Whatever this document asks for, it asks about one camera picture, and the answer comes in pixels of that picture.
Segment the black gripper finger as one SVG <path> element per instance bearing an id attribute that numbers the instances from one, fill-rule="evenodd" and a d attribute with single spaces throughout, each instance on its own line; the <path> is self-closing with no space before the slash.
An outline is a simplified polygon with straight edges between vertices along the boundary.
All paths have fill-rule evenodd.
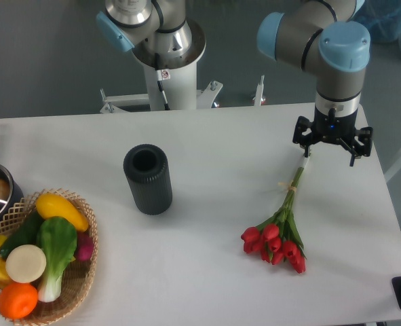
<path id="1" fill-rule="evenodd" d="M 294 128 L 292 142 L 304 149 L 304 156 L 309 157 L 310 147 L 322 140 L 316 122 L 310 122 L 306 117 L 299 116 Z"/>
<path id="2" fill-rule="evenodd" d="M 369 137 L 353 138 L 348 141 L 338 138 L 337 143 L 351 154 L 349 161 L 350 166 L 354 166 L 356 159 L 362 156 L 369 157 L 372 151 L 372 139 Z"/>

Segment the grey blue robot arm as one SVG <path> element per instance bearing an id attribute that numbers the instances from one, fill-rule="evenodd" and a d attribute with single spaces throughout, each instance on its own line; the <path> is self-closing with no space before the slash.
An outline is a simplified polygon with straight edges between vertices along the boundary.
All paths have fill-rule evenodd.
<path id="1" fill-rule="evenodd" d="M 356 128 L 370 33 L 352 18 L 363 1 L 306 1 L 292 14 L 274 12 L 261 23 L 259 51 L 316 77 L 312 120 L 300 116 L 292 141 L 305 153 L 316 143 L 341 146 L 351 162 L 369 157 L 371 127 Z"/>

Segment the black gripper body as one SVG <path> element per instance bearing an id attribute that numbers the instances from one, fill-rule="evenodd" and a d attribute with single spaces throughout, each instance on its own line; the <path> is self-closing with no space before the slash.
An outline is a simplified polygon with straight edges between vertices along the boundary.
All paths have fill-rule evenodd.
<path id="1" fill-rule="evenodd" d="M 332 108 L 327 110 L 327 114 L 323 114 L 317 107 L 315 107 L 313 121 L 316 122 L 317 129 L 322 134 L 322 140 L 320 142 L 338 145 L 338 138 L 348 141 L 353 138 L 358 139 L 360 137 L 369 137 L 372 139 L 373 145 L 373 128 L 365 127 L 357 129 L 357 116 L 358 109 L 350 115 L 339 117 L 338 112 L 332 113 Z"/>

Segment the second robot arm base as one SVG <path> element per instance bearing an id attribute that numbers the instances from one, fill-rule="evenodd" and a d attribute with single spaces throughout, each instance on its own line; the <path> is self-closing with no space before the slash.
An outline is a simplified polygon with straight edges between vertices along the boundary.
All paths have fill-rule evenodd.
<path id="1" fill-rule="evenodd" d="M 154 69 L 179 69 L 197 62 L 205 34 L 187 17 L 185 1 L 105 1 L 96 24 L 120 52 L 132 51 Z"/>

